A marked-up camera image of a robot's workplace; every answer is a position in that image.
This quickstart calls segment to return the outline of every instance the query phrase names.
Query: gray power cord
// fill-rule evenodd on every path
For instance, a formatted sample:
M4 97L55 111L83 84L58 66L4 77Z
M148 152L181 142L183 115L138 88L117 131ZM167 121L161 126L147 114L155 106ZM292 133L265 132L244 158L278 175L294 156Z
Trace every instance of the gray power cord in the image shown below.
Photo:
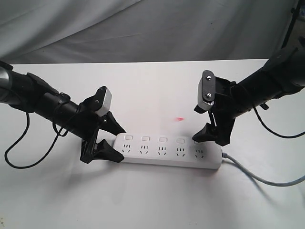
M275 183L275 182L271 182L271 181L267 181L267 180L264 180L260 177L258 177L257 175L251 173L248 169L246 169L244 166L242 166L242 164L240 164L238 161L236 161L233 157L231 157L230 155L228 155L227 153L223 153L223 158L228 158L229 160L233 161L237 167L243 171L245 174L247 174L248 176L252 177L253 179L255 180L258 180L264 184L267 184L267 185L271 185L271 186L276 186L276 187L288 187L288 186L293 186L293 185L297 185L301 182L303 182L305 180L305 175L302 176L301 178L297 179L297 180L294 180L294 181L291 181L291 182L287 182L287 183Z

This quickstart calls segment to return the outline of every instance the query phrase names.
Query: fabric backdrop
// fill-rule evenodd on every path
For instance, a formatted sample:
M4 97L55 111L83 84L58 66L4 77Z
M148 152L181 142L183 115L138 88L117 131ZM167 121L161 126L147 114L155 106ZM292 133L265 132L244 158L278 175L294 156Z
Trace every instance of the fabric backdrop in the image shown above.
M296 0L0 0L9 63L268 58Z

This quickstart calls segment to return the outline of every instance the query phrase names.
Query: white table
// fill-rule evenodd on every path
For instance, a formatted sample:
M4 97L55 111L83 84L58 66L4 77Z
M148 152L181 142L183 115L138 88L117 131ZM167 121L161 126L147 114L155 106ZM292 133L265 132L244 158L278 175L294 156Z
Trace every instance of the white table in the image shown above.
M240 81L265 60L16 65L31 72L76 103L102 85L112 92L117 121L128 132L192 136L208 121L193 111L203 70ZM268 102L259 109L275 131L296 134L305 128L305 90ZM255 184L223 163L218 171L81 162L80 140L60 138L41 164L16 170L3 154L22 133L23 112L0 104L0 228L29 229L185 229L303 228L305 184L269 187ZM174 122L175 117L184 117ZM111 135L102 135L99 139ZM31 114L28 135L9 155L17 165L39 159L55 133L51 123ZM237 118L231 144L223 147L263 178L286 182L305 173L304 138L284 140L265 131L254 112Z

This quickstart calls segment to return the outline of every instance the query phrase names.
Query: socket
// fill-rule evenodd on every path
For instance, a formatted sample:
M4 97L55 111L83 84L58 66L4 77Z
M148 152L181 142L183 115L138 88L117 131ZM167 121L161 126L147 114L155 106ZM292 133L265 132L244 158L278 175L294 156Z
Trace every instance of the socket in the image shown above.
M218 169L222 161L216 143L183 136L121 133L113 148L124 155L125 163Z

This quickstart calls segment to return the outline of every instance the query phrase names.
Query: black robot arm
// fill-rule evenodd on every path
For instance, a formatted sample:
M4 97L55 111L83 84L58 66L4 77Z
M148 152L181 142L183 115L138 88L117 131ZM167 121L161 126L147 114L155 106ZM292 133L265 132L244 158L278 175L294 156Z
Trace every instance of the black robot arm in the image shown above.
M52 121L53 128L60 136L68 131L82 139L81 161L103 159L121 162L124 157L105 140L96 143L98 131L105 130L114 135L124 133L109 111L112 95L107 87L99 88L96 94L79 105L67 94L59 93L41 78L27 73L14 72L13 67L0 62L0 103L27 113L37 113ZM59 125L66 129L61 135Z
M305 50L284 48L240 83L215 77L204 71L198 86L195 111L208 112L211 123L193 136L197 142L230 143L235 118L256 106L267 110L266 102L295 94L305 86Z

